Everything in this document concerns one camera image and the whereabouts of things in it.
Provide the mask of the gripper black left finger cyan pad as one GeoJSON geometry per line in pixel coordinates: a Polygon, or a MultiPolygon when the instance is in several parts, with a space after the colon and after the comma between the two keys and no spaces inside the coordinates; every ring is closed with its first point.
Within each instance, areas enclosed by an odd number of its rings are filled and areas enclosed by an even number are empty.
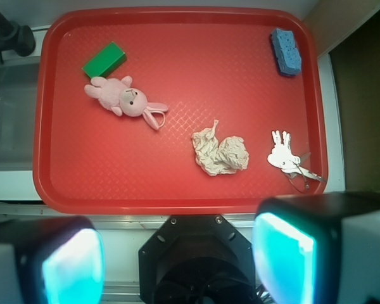
{"type": "Polygon", "coordinates": [[[100,303],[105,253],[82,216],[0,222],[0,303],[100,303]]]}

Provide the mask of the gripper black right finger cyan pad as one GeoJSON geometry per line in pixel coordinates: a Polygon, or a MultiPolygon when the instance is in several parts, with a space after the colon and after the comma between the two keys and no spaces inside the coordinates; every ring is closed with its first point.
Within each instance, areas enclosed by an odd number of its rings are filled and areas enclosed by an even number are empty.
{"type": "Polygon", "coordinates": [[[251,242],[276,303],[380,303],[380,193],[265,199],[251,242]]]}

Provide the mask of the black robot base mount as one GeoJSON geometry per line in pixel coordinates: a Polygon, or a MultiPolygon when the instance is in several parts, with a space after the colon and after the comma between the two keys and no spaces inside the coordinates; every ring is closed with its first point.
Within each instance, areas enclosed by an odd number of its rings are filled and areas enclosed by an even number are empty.
{"type": "Polygon", "coordinates": [[[144,303],[259,303],[252,245],[220,215],[173,215],[138,251],[144,303]]]}

